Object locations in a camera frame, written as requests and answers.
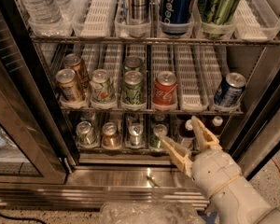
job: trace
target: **metal base panel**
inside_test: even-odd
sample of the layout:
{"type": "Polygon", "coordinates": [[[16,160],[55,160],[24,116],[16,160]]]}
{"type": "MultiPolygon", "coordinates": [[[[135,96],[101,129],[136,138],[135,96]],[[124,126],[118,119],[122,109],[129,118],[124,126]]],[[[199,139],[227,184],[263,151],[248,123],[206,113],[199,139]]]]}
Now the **metal base panel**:
{"type": "Polygon", "coordinates": [[[168,168],[80,169],[64,185],[0,183],[0,206],[77,210],[110,201],[191,203],[200,211],[210,204],[190,178],[168,168]]]}

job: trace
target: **refrigerator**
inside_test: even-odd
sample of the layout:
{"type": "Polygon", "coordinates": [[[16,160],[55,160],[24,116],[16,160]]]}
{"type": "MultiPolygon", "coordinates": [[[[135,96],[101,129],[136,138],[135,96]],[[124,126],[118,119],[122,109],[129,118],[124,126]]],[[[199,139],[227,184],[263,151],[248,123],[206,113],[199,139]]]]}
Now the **refrigerator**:
{"type": "MultiPolygon", "coordinates": [[[[279,30],[269,40],[246,39],[239,32],[217,40],[191,32],[175,39],[160,33],[159,3],[150,0],[149,20],[141,37],[135,37],[119,22],[122,0],[102,0],[108,10],[105,14],[101,9],[98,18],[106,19],[105,27],[99,21],[98,28],[92,27],[96,32],[85,34],[83,1],[90,6],[94,0],[73,1],[74,32],[56,37],[35,33],[21,0],[0,0],[1,206],[83,209],[100,208],[108,201],[138,201],[191,203],[205,210],[210,201],[193,181],[176,169],[165,151],[151,148],[156,114],[166,115],[174,139],[180,117],[221,116],[220,144],[247,179],[280,149],[279,30]],[[83,58],[90,77],[99,68],[112,74],[113,103],[97,104],[91,95],[77,106],[64,101],[55,76],[69,53],[83,58]],[[122,102],[122,66],[129,55],[140,57],[144,65],[146,88],[136,109],[122,102]],[[217,70],[207,70],[214,63],[217,70]],[[176,106],[160,112],[153,92],[154,78],[163,70],[175,73],[179,83],[176,106]],[[217,87],[212,82],[218,84],[229,72],[245,77],[245,92],[238,106],[220,110],[213,104],[217,87]],[[129,147],[128,117],[137,117],[143,125],[141,148],[129,147]],[[92,148],[77,140],[77,125],[85,119],[95,122],[98,134],[92,148]],[[109,121],[118,125],[116,148],[104,147],[102,127],[109,121]]],[[[280,0],[265,1],[280,22],[280,0]]],[[[191,31],[200,31],[197,17],[192,17],[191,31]]]]}

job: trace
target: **black can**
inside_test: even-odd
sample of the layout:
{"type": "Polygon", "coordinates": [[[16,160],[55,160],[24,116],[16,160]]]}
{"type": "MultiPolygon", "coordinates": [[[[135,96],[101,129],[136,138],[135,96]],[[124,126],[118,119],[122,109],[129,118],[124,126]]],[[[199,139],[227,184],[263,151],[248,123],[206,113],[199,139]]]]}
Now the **black can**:
{"type": "Polygon", "coordinates": [[[221,81],[214,103],[222,107],[234,106],[245,90],[245,78],[238,73],[229,73],[221,81]]]}

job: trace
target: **beverage cooler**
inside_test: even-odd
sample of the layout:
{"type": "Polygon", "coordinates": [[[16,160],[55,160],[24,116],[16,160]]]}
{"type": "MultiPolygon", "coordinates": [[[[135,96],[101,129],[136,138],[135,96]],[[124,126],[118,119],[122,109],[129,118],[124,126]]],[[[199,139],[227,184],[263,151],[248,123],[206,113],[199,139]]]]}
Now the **beverage cooler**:
{"type": "Polygon", "coordinates": [[[174,0],[137,1],[54,0],[48,24],[42,2],[0,0],[0,205],[203,211],[209,200],[155,135],[198,155],[191,116],[248,179],[280,148],[280,0],[240,0],[221,24],[196,0],[178,25],[174,0]],[[231,74],[240,92],[218,98],[231,74]]]}

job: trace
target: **red can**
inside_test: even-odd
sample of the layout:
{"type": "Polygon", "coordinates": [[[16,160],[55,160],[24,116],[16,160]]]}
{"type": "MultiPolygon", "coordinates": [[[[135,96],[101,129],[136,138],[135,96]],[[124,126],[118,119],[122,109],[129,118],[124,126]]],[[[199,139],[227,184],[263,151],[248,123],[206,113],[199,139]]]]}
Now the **red can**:
{"type": "Polygon", "coordinates": [[[155,78],[153,103],[156,105],[173,105],[175,103],[177,80],[170,71],[160,72],[155,78]]]}

